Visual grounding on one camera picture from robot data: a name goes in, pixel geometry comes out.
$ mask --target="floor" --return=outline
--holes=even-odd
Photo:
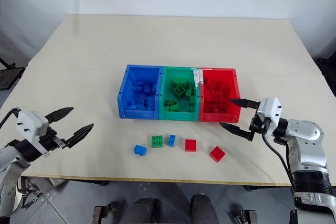
[[[0,91],[0,108],[9,91]],[[125,209],[142,197],[161,200],[166,223],[190,223],[190,200],[194,194],[206,194],[216,208],[219,223],[233,223],[228,213],[231,209],[256,210],[258,223],[289,223],[290,210],[294,208],[290,188],[267,188],[247,191],[243,186],[110,182],[100,186],[85,182],[67,181],[57,189],[44,193],[27,210],[17,209],[11,216],[15,224],[82,224],[91,223],[95,206],[118,201]],[[103,224],[117,224],[118,216],[109,215]]]

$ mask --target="red block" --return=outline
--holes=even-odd
[[[186,139],[185,140],[185,151],[186,152],[196,152],[196,140]]]
[[[221,148],[216,146],[211,152],[210,157],[214,159],[214,161],[219,162],[225,156],[225,152],[222,151]]]

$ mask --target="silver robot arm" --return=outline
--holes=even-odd
[[[336,198],[329,181],[327,158],[322,148],[324,133],[314,122],[286,120],[280,117],[282,105],[277,98],[260,102],[246,99],[231,100],[243,108],[256,109],[249,130],[220,123],[233,134],[249,141],[259,133],[266,145],[280,158],[294,191],[296,209],[290,213],[291,224],[335,224]],[[286,147],[286,160],[268,143],[267,136]]]
[[[44,117],[36,111],[15,108],[0,122],[1,128],[11,114],[15,115],[17,131],[25,138],[22,141],[13,140],[0,149],[0,223],[9,223],[14,207],[17,180],[30,163],[42,155],[47,157],[49,151],[58,147],[73,147],[93,128],[93,124],[90,124],[76,131],[67,141],[60,139],[49,124],[64,118],[71,110],[72,107],[63,108]]]

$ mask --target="blue lego brick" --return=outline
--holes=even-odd
[[[155,92],[156,92],[156,84],[153,84],[152,85],[152,93],[155,94]]]
[[[174,145],[175,145],[175,138],[176,138],[175,135],[170,135],[169,136],[168,146],[174,147]]]
[[[142,91],[142,86],[134,86],[133,87],[135,92],[141,92]]]
[[[134,153],[139,154],[140,156],[144,156],[147,152],[147,148],[141,145],[136,145],[134,148]]]
[[[120,118],[159,119],[162,71],[161,66],[127,65],[118,94]]]
[[[145,84],[143,86],[143,93],[145,95],[150,95],[151,94],[151,85],[150,84]]]
[[[133,82],[134,86],[143,86],[143,81],[135,81]]]

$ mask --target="cable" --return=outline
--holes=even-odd
[[[267,139],[266,139],[265,133],[262,133],[261,136],[262,136],[262,139],[263,139],[264,143],[267,145],[267,147],[270,148],[270,150],[273,151],[273,152],[279,157],[280,161],[282,162],[283,167],[284,167],[285,170],[286,170],[286,173],[287,173],[287,176],[288,176],[288,178],[289,178],[290,184],[292,185],[292,188],[294,189],[293,176],[292,176],[292,174],[290,173],[289,169],[287,168],[284,159],[282,158],[282,156],[280,155],[280,153],[278,153],[277,150],[274,149],[274,148],[269,144],[269,142],[268,142]]]
[[[0,129],[2,127],[2,125],[4,125],[4,123],[7,121],[7,119],[10,117],[11,114],[14,114],[16,117],[18,115],[19,109],[15,108],[15,109],[11,109],[6,115],[5,117],[2,119],[2,121],[0,122]]]

